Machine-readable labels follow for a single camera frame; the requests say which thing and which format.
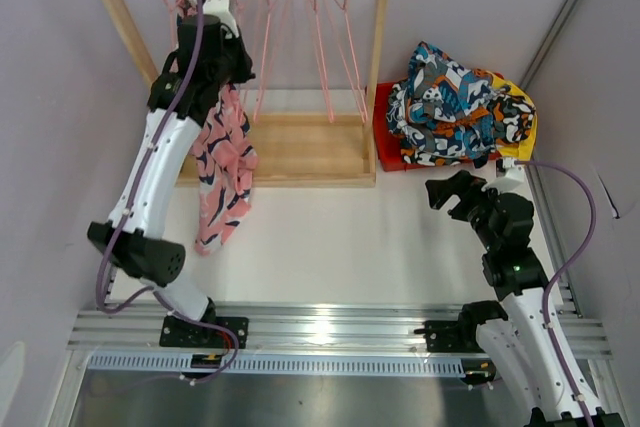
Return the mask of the orange grey camouflage shorts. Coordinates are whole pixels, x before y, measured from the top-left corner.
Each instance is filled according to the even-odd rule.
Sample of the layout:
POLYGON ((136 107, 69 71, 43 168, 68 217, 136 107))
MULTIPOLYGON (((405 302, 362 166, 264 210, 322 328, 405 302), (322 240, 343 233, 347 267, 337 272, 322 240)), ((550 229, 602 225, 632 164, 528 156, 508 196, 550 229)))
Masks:
POLYGON ((412 146, 407 162, 426 164, 428 161, 461 156, 474 160, 491 151, 498 153, 498 143, 518 144, 528 137, 534 114, 536 109, 533 103, 529 104, 521 95, 499 92, 465 109, 457 98, 446 99, 430 88, 420 98, 404 96, 403 100, 393 100, 387 116, 389 129, 405 134, 412 146), (436 120, 453 121, 469 116, 480 107, 491 110, 493 121, 482 127, 479 124, 457 127, 452 140, 429 128, 415 128, 416 123, 424 122, 428 115, 436 120))

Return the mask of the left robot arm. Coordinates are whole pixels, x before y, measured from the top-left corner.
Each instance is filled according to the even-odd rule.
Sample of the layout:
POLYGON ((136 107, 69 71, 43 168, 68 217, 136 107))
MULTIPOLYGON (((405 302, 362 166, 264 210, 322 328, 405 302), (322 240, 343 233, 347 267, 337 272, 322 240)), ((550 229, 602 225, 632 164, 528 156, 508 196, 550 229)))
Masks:
POLYGON ((184 159, 200 135, 211 108, 229 83, 252 77, 238 25, 230 14, 207 14, 202 21, 183 18, 178 43, 150 87, 146 126, 125 188, 103 222, 93 222, 87 238, 101 253, 96 304, 107 314, 130 305, 108 306, 108 266, 139 281, 166 309, 186 317, 182 335, 197 347, 216 337, 217 323, 207 316, 210 298, 184 272, 186 249, 164 239, 172 192, 184 159))

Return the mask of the pink hanger of yellow shorts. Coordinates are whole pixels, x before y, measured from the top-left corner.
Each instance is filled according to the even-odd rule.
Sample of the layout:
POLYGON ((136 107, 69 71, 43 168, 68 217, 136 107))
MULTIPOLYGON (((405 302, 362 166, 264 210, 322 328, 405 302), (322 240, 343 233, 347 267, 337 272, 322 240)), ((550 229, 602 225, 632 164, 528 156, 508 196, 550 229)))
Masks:
POLYGON ((358 58, 355 52, 355 46, 352 36, 351 22, 349 18, 349 0, 322 0, 324 10, 329 20, 329 25, 333 39, 336 42, 338 53, 346 74, 346 78, 349 84, 349 88, 353 95, 356 108, 358 110, 362 124, 365 124, 369 120, 369 114, 367 111, 366 100, 364 95, 364 89, 361 85, 361 77, 359 72, 358 58), (338 32, 337 22, 333 17, 333 10, 329 6, 329 1, 332 1, 336 8, 341 12, 343 16, 343 23, 346 35, 346 44, 343 44, 340 33, 338 32))

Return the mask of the navy blue shorts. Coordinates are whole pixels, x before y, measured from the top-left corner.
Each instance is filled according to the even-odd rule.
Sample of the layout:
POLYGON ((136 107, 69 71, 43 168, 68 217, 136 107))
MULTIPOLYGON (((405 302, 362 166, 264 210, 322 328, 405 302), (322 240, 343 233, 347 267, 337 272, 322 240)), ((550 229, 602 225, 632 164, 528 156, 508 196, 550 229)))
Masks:
POLYGON ((476 169, 482 168, 487 164, 489 158, 487 156, 478 157, 473 160, 473 165, 476 169))

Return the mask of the pink hanger of camouflage shorts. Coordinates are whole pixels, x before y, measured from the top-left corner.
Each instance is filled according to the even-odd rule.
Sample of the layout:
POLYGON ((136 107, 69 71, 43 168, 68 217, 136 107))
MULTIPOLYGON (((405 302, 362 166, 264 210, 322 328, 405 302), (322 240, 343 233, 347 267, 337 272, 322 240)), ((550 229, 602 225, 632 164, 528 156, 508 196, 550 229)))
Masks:
POLYGON ((291 0, 265 0, 266 21, 259 72, 259 87, 253 110, 253 121, 257 123, 264 103, 269 80, 275 66, 277 52, 282 41, 284 21, 291 0))

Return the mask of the pink hanger of blue shorts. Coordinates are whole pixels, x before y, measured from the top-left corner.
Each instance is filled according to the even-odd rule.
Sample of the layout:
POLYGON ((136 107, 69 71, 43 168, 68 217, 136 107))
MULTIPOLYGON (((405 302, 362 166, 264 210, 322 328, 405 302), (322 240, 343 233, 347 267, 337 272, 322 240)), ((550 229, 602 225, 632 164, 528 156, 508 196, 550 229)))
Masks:
POLYGON ((242 31, 245 47, 255 61, 257 32, 261 16, 262 0, 231 0, 233 15, 238 28, 242 31))

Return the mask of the blue orange patterned shorts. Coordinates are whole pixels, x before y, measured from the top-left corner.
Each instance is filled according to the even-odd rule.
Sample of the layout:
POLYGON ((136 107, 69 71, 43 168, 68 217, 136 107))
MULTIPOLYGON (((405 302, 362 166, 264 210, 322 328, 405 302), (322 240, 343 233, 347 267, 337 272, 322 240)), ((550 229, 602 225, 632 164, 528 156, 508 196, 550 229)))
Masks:
POLYGON ((463 162, 484 166, 497 150, 491 103, 508 91, 494 73, 467 68, 436 46, 420 42, 407 77, 393 85, 386 109, 401 160, 428 167, 463 162))

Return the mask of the pink hanger of navy shorts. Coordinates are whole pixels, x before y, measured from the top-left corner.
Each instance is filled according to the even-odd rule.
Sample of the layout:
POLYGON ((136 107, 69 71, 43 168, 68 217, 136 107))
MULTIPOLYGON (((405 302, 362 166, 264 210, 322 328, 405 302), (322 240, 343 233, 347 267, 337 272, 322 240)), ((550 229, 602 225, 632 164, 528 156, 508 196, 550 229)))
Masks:
POLYGON ((306 0, 308 7, 308 20, 311 29, 311 39, 316 59, 321 91, 323 94, 328 121, 335 121, 335 112, 331 101, 328 84, 328 72, 324 54, 324 45, 321 31, 320 16, 318 10, 318 0, 306 0))

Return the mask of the yellow shorts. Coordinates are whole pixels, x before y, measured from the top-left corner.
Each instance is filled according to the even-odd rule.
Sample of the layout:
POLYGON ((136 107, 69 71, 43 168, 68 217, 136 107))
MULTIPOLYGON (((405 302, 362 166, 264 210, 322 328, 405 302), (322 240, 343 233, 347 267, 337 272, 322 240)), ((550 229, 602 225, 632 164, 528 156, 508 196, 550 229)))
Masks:
MULTIPOLYGON (((504 77, 500 73, 492 72, 492 76, 493 76, 492 86, 495 89, 502 88, 502 87, 510 87, 512 94, 521 95, 529 104, 533 103, 532 99, 520 87, 518 87, 512 81, 508 79, 504 79, 504 77)), ((534 114, 532 127, 528 130, 529 132, 528 137, 525 140, 520 141, 518 144, 502 145, 498 143, 497 152, 502 157, 513 157, 521 161, 529 161, 533 154, 533 150, 536 142, 537 130, 538 130, 538 117, 537 117, 537 114, 534 114)))

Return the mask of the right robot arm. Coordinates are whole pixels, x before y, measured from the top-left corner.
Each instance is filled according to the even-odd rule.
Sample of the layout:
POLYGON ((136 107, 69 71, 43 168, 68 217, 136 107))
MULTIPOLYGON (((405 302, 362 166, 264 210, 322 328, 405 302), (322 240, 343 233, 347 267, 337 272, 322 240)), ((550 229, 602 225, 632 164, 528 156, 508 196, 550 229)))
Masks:
POLYGON ((530 246, 535 208, 507 176, 493 182, 466 170, 425 187, 429 206, 470 225, 485 252, 494 300, 465 304, 455 322, 427 321, 418 334, 430 352, 486 354, 529 426, 621 426, 590 388, 558 320, 548 277, 530 246))

